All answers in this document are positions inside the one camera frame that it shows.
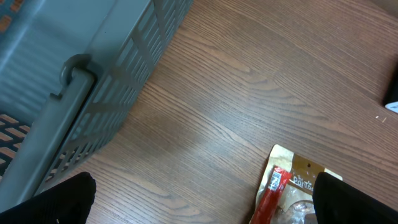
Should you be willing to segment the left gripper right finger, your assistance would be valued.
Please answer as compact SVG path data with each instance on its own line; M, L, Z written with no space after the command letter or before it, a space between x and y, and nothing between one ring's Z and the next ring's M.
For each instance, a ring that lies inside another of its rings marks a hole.
M312 197L319 224L397 224L396 210L326 172L318 174Z

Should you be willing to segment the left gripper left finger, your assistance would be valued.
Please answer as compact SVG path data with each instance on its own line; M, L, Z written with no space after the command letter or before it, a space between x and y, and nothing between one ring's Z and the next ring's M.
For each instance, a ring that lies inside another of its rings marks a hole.
M95 193L95 179L81 172L2 212L1 224L85 224Z

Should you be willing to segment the brown snack pouch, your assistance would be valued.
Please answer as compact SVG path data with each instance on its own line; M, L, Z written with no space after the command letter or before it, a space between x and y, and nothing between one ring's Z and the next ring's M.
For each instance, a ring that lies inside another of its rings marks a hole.
M311 220L305 217L315 214L312 195L318 174L326 172L339 180L343 179L342 176L326 167L276 144L273 146L267 160L266 168L256 194L254 211L256 211L266 191L274 166L290 172L292 176L283 191L277 210L272 216L271 223L311 223Z

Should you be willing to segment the red item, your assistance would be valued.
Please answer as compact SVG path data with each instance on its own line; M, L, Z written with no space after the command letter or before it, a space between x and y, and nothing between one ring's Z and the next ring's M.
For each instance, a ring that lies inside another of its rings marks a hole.
M292 174L278 166L274 166L271 179L266 191L259 202L251 220L251 224L270 224L272 216L277 210L277 206L283 191L289 182Z

